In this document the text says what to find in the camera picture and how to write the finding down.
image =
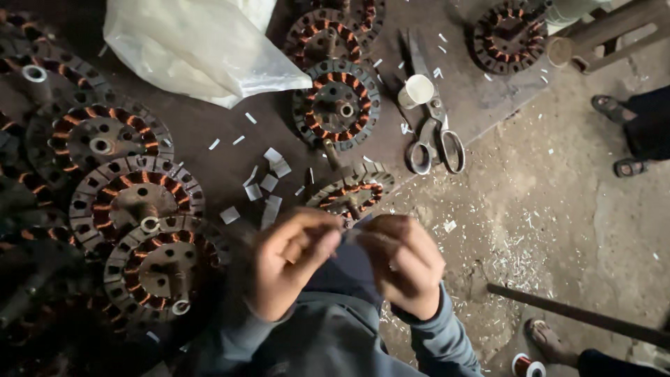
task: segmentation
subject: scissor handle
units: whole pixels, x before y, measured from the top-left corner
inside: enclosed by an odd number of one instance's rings
[[[422,142],[414,142],[409,145],[405,153],[405,159],[409,169],[416,174],[426,175],[430,172],[433,164],[432,147]],[[415,157],[420,154],[421,162],[417,163]]]
[[[456,155],[458,157],[458,165],[456,169],[452,168],[451,164],[449,163],[449,153],[447,152],[447,143],[445,143],[445,137],[450,138],[454,143],[454,147],[456,147]],[[444,160],[444,166],[447,167],[447,171],[452,174],[458,174],[462,172],[463,168],[465,168],[465,148],[463,147],[463,143],[460,141],[460,138],[456,132],[450,131],[448,129],[441,130],[440,141],[440,144],[442,145],[442,159]]]

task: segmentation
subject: dirty floor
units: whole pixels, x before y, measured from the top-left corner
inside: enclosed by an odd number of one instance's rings
[[[626,99],[670,84],[669,58],[666,40],[590,76],[563,69],[549,89],[468,146],[463,174],[438,168],[414,178],[379,211],[411,214],[438,242],[454,310],[485,376],[510,376],[512,357],[533,351],[520,333],[522,318],[532,316],[545,318],[577,352],[648,355],[629,338],[482,288],[486,281],[512,282],[583,309],[661,325],[670,303],[670,163],[615,177],[612,163],[628,156],[625,141],[590,99]],[[447,232],[451,221],[456,227]],[[407,326],[390,311],[382,321],[391,354],[416,367]],[[561,369],[549,375],[577,375]]]

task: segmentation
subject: scissors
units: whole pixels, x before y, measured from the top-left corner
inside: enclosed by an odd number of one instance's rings
[[[409,30],[407,34],[414,74],[422,74],[430,80],[428,67],[425,65],[425,60],[419,49],[417,32]],[[430,116],[423,122],[421,131],[419,132],[419,139],[407,148],[405,159],[410,170],[416,174],[428,174],[433,160],[436,158],[440,159],[440,163],[444,163],[448,172],[458,174],[465,167],[465,148],[456,132],[449,130],[447,112],[440,99],[438,86],[433,83],[433,87],[435,89],[433,97],[425,104],[428,107]],[[456,151],[456,156],[458,157],[456,168],[449,161],[451,153],[448,151],[448,146],[453,146],[453,149]]]

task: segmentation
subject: white plastic bag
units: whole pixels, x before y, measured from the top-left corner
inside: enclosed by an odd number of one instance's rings
[[[254,94],[312,87],[263,35],[276,0],[230,1],[108,0],[105,41],[149,83],[229,109]]]

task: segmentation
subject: black sandal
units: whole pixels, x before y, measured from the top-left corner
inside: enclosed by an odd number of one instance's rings
[[[637,158],[624,158],[614,163],[614,173],[619,178],[642,174],[649,169],[649,161]]]
[[[624,117],[624,110],[627,109],[614,97],[608,95],[595,95],[591,98],[591,106],[593,106],[597,112],[605,115],[609,120],[616,124],[623,125],[631,121],[631,119],[626,119]]]

